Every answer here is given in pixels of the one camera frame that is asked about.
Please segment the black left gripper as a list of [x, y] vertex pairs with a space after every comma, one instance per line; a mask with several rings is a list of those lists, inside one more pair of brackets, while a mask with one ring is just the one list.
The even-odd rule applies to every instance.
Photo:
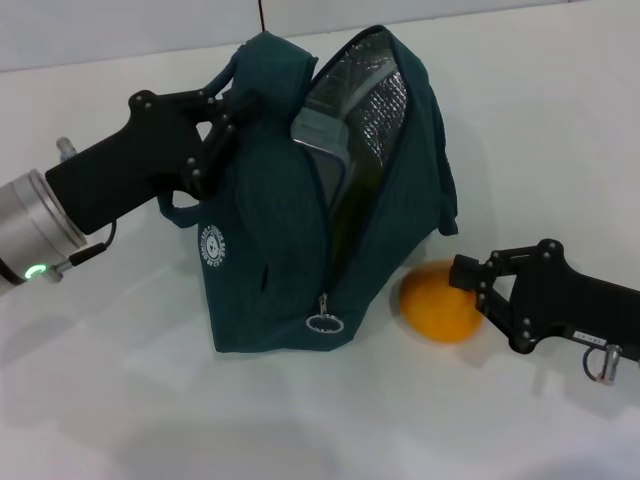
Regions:
[[157, 95], [142, 90], [128, 101], [130, 117], [118, 132], [45, 173], [65, 214], [84, 234], [103, 228], [159, 194], [182, 188], [197, 200], [216, 195], [237, 145], [232, 123], [213, 124], [203, 140], [197, 123], [242, 123], [255, 113], [255, 93], [204, 90]]

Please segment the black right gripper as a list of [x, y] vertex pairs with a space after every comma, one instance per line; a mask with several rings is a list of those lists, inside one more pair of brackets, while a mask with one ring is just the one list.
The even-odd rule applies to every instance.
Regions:
[[[493, 288], [503, 277], [513, 277], [509, 301]], [[476, 309], [518, 353], [548, 337], [639, 352], [639, 292], [574, 270], [557, 240], [494, 250], [484, 262], [458, 254], [449, 285], [476, 291]]]

